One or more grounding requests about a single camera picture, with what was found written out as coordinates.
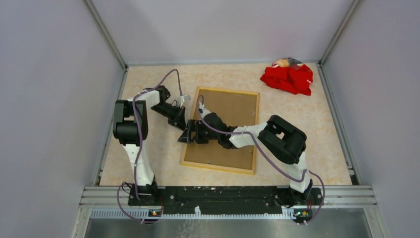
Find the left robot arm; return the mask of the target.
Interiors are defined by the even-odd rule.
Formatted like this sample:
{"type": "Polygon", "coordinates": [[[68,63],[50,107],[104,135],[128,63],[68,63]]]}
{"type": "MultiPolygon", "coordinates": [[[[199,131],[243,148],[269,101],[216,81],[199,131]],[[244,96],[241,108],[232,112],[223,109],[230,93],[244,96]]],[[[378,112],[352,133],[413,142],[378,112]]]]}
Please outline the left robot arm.
{"type": "Polygon", "coordinates": [[[131,195],[147,205],[155,204],[159,197],[146,149],[148,110],[167,118],[170,126],[179,130],[186,128],[184,103],[191,97],[181,94],[173,103],[167,102],[169,98],[169,90],[165,86],[157,86],[146,88],[132,99],[115,102],[112,133],[125,149],[133,170],[131,195]]]}

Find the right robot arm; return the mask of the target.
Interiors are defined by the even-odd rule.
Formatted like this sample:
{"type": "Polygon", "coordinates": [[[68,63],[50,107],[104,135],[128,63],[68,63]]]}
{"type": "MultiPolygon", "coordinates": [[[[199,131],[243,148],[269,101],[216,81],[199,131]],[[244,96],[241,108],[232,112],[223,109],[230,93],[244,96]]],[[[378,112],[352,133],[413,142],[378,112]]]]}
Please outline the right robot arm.
{"type": "Polygon", "coordinates": [[[306,134],[277,115],[251,126],[228,126],[216,113],[190,119],[178,138],[180,143],[207,144],[215,140],[225,149],[256,146],[263,157],[289,179],[283,204],[304,204],[310,199],[313,181],[306,165],[306,134]]]}

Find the red cloth doll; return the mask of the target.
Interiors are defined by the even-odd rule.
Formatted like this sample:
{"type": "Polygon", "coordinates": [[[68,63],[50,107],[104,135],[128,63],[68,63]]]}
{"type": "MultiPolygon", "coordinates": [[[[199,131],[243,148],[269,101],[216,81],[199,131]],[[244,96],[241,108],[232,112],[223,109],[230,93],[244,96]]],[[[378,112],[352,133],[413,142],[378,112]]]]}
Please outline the red cloth doll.
{"type": "Polygon", "coordinates": [[[313,76],[313,71],[306,64],[295,58],[283,58],[266,67],[260,80],[270,88],[310,96],[313,76]]]}

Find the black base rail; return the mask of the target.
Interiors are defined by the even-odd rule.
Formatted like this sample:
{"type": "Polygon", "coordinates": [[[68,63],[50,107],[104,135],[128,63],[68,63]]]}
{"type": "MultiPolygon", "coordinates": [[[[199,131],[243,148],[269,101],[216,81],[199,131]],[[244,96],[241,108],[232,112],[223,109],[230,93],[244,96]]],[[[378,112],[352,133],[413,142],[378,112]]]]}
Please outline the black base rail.
{"type": "Polygon", "coordinates": [[[165,215],[192,214],[196,207],[204,215],[280,214],[293,206],[321,204],[320,188],[300,194],[287,186],[166,186],[130,191],[128,205],[156,206],[165,215]]]}

